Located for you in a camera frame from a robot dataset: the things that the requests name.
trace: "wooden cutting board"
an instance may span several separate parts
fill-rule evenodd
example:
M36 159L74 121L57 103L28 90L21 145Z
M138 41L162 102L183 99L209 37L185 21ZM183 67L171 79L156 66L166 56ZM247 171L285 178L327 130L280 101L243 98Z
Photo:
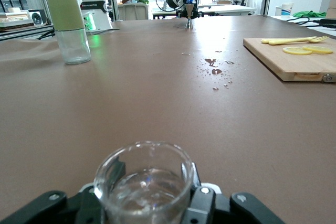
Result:
M283 81L322 81L323 76L336 76L336 40L321 43L297 42L272 46L262 44L262 39L244 39L244 46ZM284 47L321 46L333 50L331 54L290 55Z

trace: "paper cup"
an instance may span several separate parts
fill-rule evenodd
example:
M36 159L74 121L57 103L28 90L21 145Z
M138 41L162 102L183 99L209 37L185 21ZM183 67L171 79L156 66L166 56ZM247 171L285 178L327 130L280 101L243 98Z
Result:
M292 12L293 3L283 3L281 7L281 15L282 16L289 16Z

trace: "green cylinder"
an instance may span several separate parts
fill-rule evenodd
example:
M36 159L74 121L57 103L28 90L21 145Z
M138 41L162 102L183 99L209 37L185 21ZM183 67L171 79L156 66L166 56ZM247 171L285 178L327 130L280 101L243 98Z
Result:
M84 28L77 0L47 0L55 30L68 31Z

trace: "green cloth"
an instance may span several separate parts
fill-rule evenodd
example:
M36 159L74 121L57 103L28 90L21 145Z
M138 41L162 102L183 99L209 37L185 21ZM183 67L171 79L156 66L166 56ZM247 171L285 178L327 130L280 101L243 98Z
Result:
M312 10L306 11L306 12L298 12L294 13L293 16L297 18L302 18L302 17L310 17L310 18L325 18L327 13L315 13Z

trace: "tabletop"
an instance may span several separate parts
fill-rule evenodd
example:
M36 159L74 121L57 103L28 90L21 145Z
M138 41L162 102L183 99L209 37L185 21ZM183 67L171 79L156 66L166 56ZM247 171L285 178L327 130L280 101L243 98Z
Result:
M283 82L243 46L321 33L257 15L193 23L115 22L75 66L54 39L0 43L0 219L46 191L73 196L117 148L166 141L226 196L254 194L286 223L335 223L336 86Z

